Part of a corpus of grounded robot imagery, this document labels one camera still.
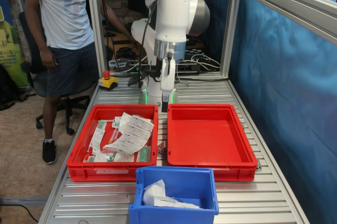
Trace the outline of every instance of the person's hand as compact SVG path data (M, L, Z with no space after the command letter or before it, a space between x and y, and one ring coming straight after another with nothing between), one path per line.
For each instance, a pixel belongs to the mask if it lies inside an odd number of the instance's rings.
M47 67L47 69L56 69L58 63L56 62L56 59L53 55L53 53L50 51L48 47L45 47L40 50L40 56L42 60L42 64Z

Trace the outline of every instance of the red plastic crate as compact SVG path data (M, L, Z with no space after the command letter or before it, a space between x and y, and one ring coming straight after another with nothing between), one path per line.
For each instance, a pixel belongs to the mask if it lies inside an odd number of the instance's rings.
M112 120L123 113L139 115L153 120L153 131L146 145L151 146L150 162L83 162L88 154L88 146L99 120ZM112 133L112 123L107 123L101 142L101 149L108 144ZM157 163L158 107L156 105L96 105L91 109L74 148L67 160L70 178L73 181L135 181L136 169Z
M172 104L167 162L213 168L216 181L252 181L257 159L232 105Z

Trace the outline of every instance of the aluminum profile table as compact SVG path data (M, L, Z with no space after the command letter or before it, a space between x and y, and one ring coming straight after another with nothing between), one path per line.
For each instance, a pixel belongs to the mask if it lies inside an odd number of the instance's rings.
M208 73L198 78L221 78L221 74ZM128 87L127 81L119 78L118 87L111 92L96 89L71 148L93 105L139 103L140 90L136 85ZM220 212L214 223L309 223L231 82L183 82L189 85L177 84L179 103L235 107L262 166L253 182L216 183ZM166 142L167 115L160 113L158 144ZM158 156L157 165L166 165L166 157ZM134 182L72 182L64 162L39 223L127 224L135 187Z

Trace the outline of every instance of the robotic arm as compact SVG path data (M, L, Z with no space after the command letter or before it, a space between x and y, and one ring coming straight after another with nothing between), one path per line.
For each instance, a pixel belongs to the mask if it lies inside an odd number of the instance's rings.
M155 0L145 0L150 7ZM132 25L132 35L141 43L146 19ZM204 0L158 0L156 13L151 18L144 40L149 65L156 66L160 76L147 77L143 92L152 97L154 104L167 111L170 93L174 90L175 66L184 58L186 34L198 36L208 27L210 12Z

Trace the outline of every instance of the person's arm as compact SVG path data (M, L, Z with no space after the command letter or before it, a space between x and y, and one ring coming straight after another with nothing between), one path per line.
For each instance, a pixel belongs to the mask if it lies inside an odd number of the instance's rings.
M133 38L133 36L127 31L124 25L120 22L115 12L109 6L107 5L105 6L106 6L107 19L109 23L111 23L116 29L118 29L121 33L123 33L127 37L127 39L131 41L131 43L133 44L137 43L136 40ZM100 10L102 15L105 16L102 0L100 0Z
M40 51L42 64L48 69L55 69L57 62L53 53L49 50L43 35L38 19L37 8L39 0L25 0L25 14L29 29Z

